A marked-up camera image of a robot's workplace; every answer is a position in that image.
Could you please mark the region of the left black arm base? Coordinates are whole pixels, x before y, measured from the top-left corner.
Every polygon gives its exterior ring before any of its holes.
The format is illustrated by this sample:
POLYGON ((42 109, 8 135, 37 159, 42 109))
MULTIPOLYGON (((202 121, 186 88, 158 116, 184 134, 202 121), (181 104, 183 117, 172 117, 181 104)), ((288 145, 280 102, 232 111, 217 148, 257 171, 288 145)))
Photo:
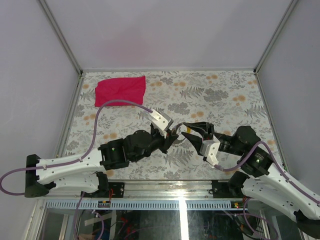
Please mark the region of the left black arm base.
POLYGON ((110 182, 109 186, 109 193, 111 199, 120 199, 124 197, 125 193, 125 183, 124 182, 110 182))

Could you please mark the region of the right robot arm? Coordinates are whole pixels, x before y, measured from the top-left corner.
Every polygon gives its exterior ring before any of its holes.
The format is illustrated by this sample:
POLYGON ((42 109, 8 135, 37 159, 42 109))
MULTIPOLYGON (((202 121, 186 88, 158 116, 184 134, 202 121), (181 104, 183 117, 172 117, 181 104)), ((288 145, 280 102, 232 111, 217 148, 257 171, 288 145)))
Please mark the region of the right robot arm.
POLYGON ((287 216, 308 236, 320 237, 320 196, 291 176, 276 161, 269 146, 250 126, 232 135, 215 132, 209 122, 185 123, 200 134, 183 133, 198 155, 221 172, 234 172, 228 181, 233 197, 256 199, 287 216))

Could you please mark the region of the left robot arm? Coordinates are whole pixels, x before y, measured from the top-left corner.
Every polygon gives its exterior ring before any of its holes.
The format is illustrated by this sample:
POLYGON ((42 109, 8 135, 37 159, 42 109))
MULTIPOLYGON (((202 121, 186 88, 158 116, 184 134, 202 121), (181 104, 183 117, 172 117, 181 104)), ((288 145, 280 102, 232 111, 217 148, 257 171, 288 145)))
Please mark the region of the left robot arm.
POLYGON ((86 198, 107 197, 110 192, 108 170, 127 168, 160 150, 168 149, 178 138, 175 130, 161 135, 158 129, 137 130, 125 138, 112 140, 89 153, 43 159, 27 156, 25 172, 26 198, 44 197, 53 192, 77 191, 86 198))

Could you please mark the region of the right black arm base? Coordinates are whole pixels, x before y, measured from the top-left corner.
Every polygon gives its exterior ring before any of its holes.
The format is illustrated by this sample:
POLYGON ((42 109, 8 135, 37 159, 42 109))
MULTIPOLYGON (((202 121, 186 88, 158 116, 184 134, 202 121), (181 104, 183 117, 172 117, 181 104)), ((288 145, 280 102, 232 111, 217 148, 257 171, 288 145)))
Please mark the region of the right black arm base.
POLYGON ((234 195, 230 192, 228 182, 221 180, 211 180, 211 189, 208 193, 213 196, 214 199, 230 199, 234 198, 234 195))

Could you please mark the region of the pink folded cloth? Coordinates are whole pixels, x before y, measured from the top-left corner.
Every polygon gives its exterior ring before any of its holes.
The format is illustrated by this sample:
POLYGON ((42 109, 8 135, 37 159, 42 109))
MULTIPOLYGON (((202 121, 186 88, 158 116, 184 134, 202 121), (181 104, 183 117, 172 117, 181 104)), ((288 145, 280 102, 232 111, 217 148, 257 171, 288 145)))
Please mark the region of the pink folded cloth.
POLYGON ((111 100, 126 100, 139 105, 143 104, 146 92, 146 77, 118 77, 104 79, 97 83, 95 107, 101 107, 111 100))

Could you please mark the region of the aluminium front rail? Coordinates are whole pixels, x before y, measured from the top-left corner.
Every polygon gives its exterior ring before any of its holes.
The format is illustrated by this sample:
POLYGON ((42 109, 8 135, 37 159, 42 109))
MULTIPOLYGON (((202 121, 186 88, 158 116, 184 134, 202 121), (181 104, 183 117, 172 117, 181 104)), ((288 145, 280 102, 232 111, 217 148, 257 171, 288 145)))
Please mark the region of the aluminium front rail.
POLYGON ((174 200, 179 197, 187 199, 212 199, 208 193, 211 189, 211 180, 111 180, 107 186, 98 189, 97 177, 58 179, 49 186, 48 193, 40 193, 38 199, 78 199, 82 195, 85 199, 117 200, 174 200), (109 183, 123 182, 124 197, 110 198, 109 183))

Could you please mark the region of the right aluminium frame post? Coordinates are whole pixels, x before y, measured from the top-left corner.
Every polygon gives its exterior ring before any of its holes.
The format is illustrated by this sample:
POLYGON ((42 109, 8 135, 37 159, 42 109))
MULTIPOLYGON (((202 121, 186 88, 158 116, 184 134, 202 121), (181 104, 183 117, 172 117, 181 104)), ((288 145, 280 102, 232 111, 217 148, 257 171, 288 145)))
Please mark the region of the right aluminium frame post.
POLYGON ((291 0, 253 71, 258 74, 300 0, 291 0))

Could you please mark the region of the aluminium frame post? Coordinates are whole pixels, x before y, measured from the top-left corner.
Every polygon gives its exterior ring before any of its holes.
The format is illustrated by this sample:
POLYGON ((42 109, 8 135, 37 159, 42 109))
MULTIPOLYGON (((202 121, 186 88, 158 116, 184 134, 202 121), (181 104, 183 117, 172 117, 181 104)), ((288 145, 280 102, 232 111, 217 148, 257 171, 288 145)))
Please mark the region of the aluminium frame post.
POLYGON ((73 69, 75 70, 75 72, 80 76, 83 73, 83 69, 81 68, 79 62, 77 61, 74 53, 72 52, 52 10, 50 9, 50 6, 48 5, 46 0, 37 0, 36 1, 40 8, 43 11, 43 14, 45 15, 45 17, 48 20, 48 23, 50 25, 50 27, 52 28, 55 36, 57 37, 63 51, 65 52, 69 62, 71 63, 73 69))
POLYGON ((253 71, 258 74, 300 0, 291 0, 253 71))

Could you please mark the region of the left aluminium frame post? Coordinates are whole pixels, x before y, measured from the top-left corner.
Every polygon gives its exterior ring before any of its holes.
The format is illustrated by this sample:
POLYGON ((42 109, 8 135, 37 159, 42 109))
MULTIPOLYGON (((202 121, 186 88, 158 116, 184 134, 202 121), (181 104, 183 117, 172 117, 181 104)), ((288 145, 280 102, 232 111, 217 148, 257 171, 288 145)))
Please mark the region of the left aluminium frame post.
POLYGON ((83 69, 81 68, 79 62, 77 61, 74 53, 72 52, 52 10, 50 9, 50 6, 48 5, 46 0, 37 0, 36 1, 40 8, 43 11, 43 14, 45 15, 45 17, 48 20, 48 23, 50 25, 50 27, 52 28, 55 36, 57 37, 63 51, 65 52, 69 62, 71 63, 73 69, 75 70, 75 72, 80 76, 83 73, 83 69))

